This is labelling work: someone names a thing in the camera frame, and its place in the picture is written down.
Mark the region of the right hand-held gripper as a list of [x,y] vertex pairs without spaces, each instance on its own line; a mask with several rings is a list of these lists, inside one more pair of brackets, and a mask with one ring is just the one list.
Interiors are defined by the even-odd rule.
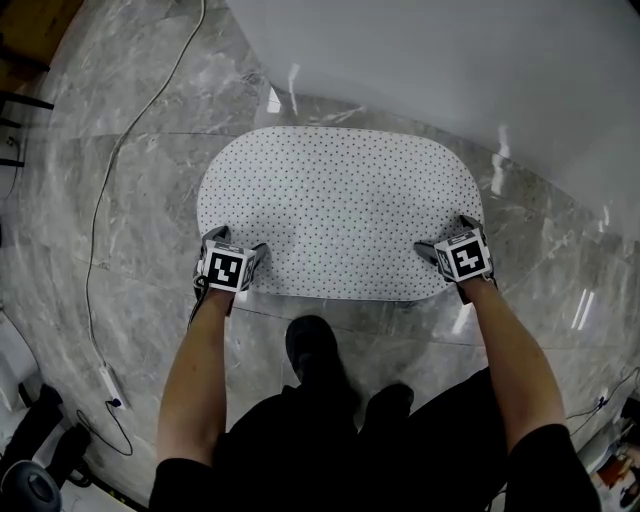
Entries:
[[469,304],[461,284],[473,278],[483,278],[496,285],[494,266],[485,240],[482,223],[468,215],[459,216],[463,232],[435,246],[426,241],[413,244],[415,252],[424,260],[438,266],[441,275],[456,284],[463,304]]

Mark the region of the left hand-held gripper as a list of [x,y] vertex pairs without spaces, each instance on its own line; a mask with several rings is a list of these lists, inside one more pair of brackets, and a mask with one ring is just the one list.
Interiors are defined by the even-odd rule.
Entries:
[[228,226],[218,226],[202,237],[200,257],[194,271],[193,286],[197,299],[209,289],[240,293],[249,289],[257,268],[268,255],[268,245],[251,248],[229,244]]

